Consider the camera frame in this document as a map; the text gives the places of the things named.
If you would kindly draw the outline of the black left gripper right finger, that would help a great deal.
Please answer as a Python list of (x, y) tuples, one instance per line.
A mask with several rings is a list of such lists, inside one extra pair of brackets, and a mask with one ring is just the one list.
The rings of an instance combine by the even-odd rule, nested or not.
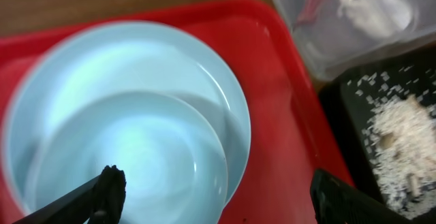
[(323, 169), (314, 172), (311, 201), (318, 224), (409, 224), (409, 220)]

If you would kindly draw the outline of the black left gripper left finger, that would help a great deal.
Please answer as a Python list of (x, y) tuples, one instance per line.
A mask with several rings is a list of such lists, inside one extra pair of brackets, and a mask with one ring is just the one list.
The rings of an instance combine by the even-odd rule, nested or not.
[(118, 224), (125, 188), (124, 171), (107, 165), (99, 176), (14, 224)]

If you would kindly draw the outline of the light blue bowl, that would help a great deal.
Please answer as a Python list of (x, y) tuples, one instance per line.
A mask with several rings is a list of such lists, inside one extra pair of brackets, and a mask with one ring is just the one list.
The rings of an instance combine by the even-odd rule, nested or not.
[(94, 101), (67, 119), (31, 164), (24, 201), (39, 210), (101, 173), (125, 173), (122, 223), (216, 223), (228, 169), (214, 129), (189, 104), (128, 92)]

